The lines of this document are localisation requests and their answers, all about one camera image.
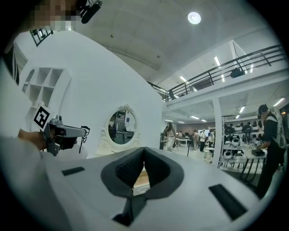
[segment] white ornate mirror frame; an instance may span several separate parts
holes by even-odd
[[[109,125],[110,118],[117,111],[129,111],[135,118],[135,125],[136,125],[135,133],[132,139],[125,144],[117,144],[113,142],[113,140],[110,138],[109,133],[108,133],[108,125]],[[95,154],[98,156],[99,155],[103,156],[103,155],[113,154],[116,152],[122,152],[130,148],[138,148],[138,147],[140,147],[139,119],[138,119],[138,116],[135,114],[135,112],[131,109],[131,107],[125,104],[123,106],[120,106],[119,108],[117,108],[115,111],[113,111],[110,114],[109,118],[107,119],[104,125],[104,128],[102,128],[101,130],[101,139],[100,139],[100,143],[98,145],[98,148]]]

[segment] man wearing backpack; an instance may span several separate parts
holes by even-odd
[[[258,113],[258,118],[264,120],[264,141],[257,149],[267,148],[268,151],[266,164],[263,166],[262,174],[255,191],[259,198],[263,198],[279,163],[283,164],[286,141],[283,139],[284,132],[282,130],[281,119],[278,121],[276,115],[268,110],[266,104],[259,107]]]

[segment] black rectangular strip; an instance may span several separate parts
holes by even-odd
[[[211,193],[216,197],[222,207],[232,220],[243,215],[247,210],[229,193],[221,184],[209,187]]]
[[[71,175],[71,174],[74,174],[74,173],[78,173],[80,171],[84,171],[84,168],[83,167],[70,168],[70,169],[67,169],[67,170],[63,170],[62,173],[63,173],[64,176],[68,176],[68,175]]]

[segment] black cap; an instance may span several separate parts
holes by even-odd
[[[259,107],[259,109],[258,109],[258,114],[261,115],[262,112],[266,112],[266,111],[268,111],[268,107],[267,107],[266,104],[263,104],[263,105],[261,105],[261,106]]]

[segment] backpack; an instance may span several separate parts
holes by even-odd
[[[282,124],[282,118],[280,116],[278,118],[277,113],[274,113],[274,115],[276,116],[277,120],[274,117],[269,116],[266,118],[266,121],[272,120],[272,121],[278,123],[277,124],[277,136],[276,136],[276,138],[274,138],[274,137],[272,137],[272,138],[278,144],[279,148],[286,149],[287,148],[287,142],[285,139],[283,124]]]

